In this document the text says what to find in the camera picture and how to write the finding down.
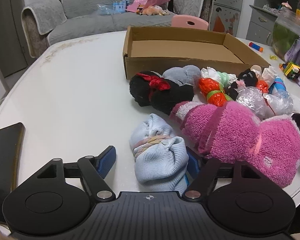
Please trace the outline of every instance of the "white table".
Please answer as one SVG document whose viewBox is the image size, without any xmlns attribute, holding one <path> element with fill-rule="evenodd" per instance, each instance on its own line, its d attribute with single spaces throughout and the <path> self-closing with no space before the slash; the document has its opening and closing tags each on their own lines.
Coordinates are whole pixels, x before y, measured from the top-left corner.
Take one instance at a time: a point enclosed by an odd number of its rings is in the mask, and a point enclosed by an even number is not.
<svg viewBox="0 0 300 240">
<path fill-rule="evenodd" d="M 26 127 L 18 185 L 53 158 L 76 162 L 114 145 L 117 161 L 106 182 L 117 195 L 143 190 L 134 174 L 131 132 L 153 112 L 173 122 L 134 102 L 122 62 L 124 38 L 125 32 L 105 33 L 54 44 L 10 91 L 0 107 L 0 128 L 17 122 Z M 279 61 L 269 59 L 273 54 L 269 47 L 263 47 L 260 55 L 278 66 Z M 300 97 L 298 85 L 279 69 L 278 73 L 288 90 Z M 67 182 L 81 187 L 78 179 Z M 300 204 L 300 170 L 284 190 Z"/>
</svg>

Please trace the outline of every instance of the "crosshair mark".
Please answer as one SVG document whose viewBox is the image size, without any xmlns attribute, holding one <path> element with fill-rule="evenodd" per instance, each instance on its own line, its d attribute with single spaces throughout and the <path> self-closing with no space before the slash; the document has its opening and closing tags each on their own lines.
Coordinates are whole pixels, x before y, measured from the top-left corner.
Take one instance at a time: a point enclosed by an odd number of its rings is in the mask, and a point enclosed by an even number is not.
<svg viewBox="0 0 300 240">
<path fill-rule="evenodd" d="M 145 196 L 144 198 L 146 198 L 147 200 L 153 200 L 154 198 L 156 198 L 156 197 L 154 197 L 154 196 L 152 196 L 151 194 L 149 194 L 148 196 Z"/>
</svg>

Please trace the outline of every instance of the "cardboard box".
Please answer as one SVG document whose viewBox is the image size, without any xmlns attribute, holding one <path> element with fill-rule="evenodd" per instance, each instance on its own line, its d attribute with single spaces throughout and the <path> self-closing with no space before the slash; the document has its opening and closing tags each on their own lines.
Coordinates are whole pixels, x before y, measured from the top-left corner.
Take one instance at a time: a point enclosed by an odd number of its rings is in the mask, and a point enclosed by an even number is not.
<svg viewBox="0 0 300 240">
<path fill-rule="evenodd" d="M 239 75 L 253 65 L 268 67 L 261 56 L 230 34 L 175 27 L 128 27 L 123 46 L 126 78 L 140 71 L 162 74 L 196 65 Z"/>
</svg>

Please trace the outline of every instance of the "pink towel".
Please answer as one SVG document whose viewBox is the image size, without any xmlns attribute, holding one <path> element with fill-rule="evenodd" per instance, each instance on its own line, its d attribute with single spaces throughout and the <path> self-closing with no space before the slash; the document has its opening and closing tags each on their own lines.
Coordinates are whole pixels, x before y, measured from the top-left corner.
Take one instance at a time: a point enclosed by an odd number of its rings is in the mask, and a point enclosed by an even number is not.
<svg viewBox="0 0 300 240">
<path fill-rule="evenodd" d="M 235 102 L 216 107 L 197 102 L 177 104 L 170 115 L 200 154 L 225 163 L 242 159 L 280 187 L 291 184 L 300 164 L 300 132 L 288 116 L 260 121 L 250 109 Z"/>
</svg>

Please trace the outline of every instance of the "light blue sock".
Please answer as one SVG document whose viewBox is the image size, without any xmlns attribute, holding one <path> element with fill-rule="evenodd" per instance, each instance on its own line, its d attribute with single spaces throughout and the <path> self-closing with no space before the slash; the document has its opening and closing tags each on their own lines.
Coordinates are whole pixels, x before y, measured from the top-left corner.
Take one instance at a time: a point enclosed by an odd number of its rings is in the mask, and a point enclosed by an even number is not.
<svg viewBox="0 0 300 240">
<path fill-rule="evenodd" d="M 149 146 L 142 153 L 138 151 L 146 144 L 139 144 L 140 146 L 133 148 L 138 142 L 156 135 L 171 138 Z M 165 120 L 156 114 L 150 114 L 149 118 L 134 130 L 129 142 L 136 157 L 135 174 L 140 184 L 149 191 L 178 191 L 180 195 L 183 194 L 187 188 L 185 173 L 189 157 L 184 139 L 176 137 L 172 127 Z"/>
<path fill-rule="evenodd" d="M 185 141 L 176 136 L 141 153 L 134 170 L 138 182 L 149 190 L 178 191 L 182 195 L 187 188 L 185 173 L 188 160 Z"/>
<path fill-rule="evenodd" d="M 166 123 L 160 116 L 150 114 L 148 119 L 142 122 L 132 133 L 129 143 L 131 149 L 139 141 L 155 135 L 168 135 L 175 137 L 175 133 L 170 125 Z"/>
</svg>

